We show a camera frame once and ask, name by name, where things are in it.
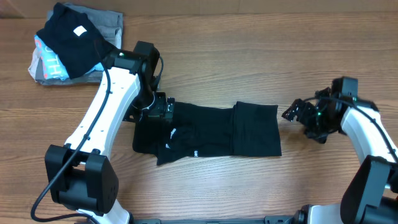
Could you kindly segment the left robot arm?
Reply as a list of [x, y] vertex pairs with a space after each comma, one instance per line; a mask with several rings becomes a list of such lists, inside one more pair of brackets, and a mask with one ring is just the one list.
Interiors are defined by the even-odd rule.
[[171, 121], [174, 99], [158, 92], [155, 75], [162, 57], [154, 44], [138, 41], [133, 51], [114, 49], [102, 61], [99, 89], [84, 118], [63, 146], [45, 154], [48, 186], [55, 203], [70, 217], [88, 223], [133, 223], [117, 200], [118, 177], [110, 163], [113, 142], [123, 121]]

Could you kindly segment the black t-shirt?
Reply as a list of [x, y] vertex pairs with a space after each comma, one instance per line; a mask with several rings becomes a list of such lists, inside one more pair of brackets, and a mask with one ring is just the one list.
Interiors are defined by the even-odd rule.
[[228, 109], [177, 102], [170, 122], [136, 124], [132, 148], [154, 155], [159, 166], [184, 157], [279, 157], [277, 109], [241, 101]]

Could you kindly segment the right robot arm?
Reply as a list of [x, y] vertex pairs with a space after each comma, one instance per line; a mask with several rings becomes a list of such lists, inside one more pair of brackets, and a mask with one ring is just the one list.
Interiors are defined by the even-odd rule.
[[358, 96], [358, 79], [336, 78], [331, 87], [305, 100], [296, 99], [282, 113], [304, 125], [307, 138], [324, 144], [330, 134], [348, 136], [360, 167], [341, 202], [305, 205], [286, 223], [397, 223], [397, 147], [382, 125], [374, 102]]

